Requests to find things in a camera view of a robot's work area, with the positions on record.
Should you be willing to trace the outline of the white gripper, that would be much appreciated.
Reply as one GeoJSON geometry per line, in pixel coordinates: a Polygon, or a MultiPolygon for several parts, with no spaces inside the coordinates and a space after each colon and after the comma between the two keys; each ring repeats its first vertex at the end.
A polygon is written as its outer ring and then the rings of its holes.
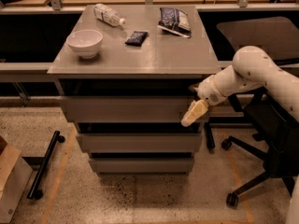
{"type": "Polygon", "coordinates": [[[218,105],[226,97],[223,96],[216,85],[215,76],[212,75],[204,79],[200,84],[192,84],[188,87],[190,92],[197,92],[201,100],[192,101],[187,112],[181,120],[184,127],[188,127],[205,115],[208,111],[208,105],[218,105]]]}

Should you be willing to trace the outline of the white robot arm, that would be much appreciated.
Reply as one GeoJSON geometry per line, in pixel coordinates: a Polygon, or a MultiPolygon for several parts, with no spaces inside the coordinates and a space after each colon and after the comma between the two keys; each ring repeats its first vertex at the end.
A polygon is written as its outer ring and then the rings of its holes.
{"type": "Polygon", "coordinates": [[[211,105],[232,94],[264,87],[293,118],[299,121],[299,78],[278,67],[260,48],[239,49],[232,64],[199,83],[198,101],[192,101],[181,120],[188,127],[205,115],[211,105]]]}

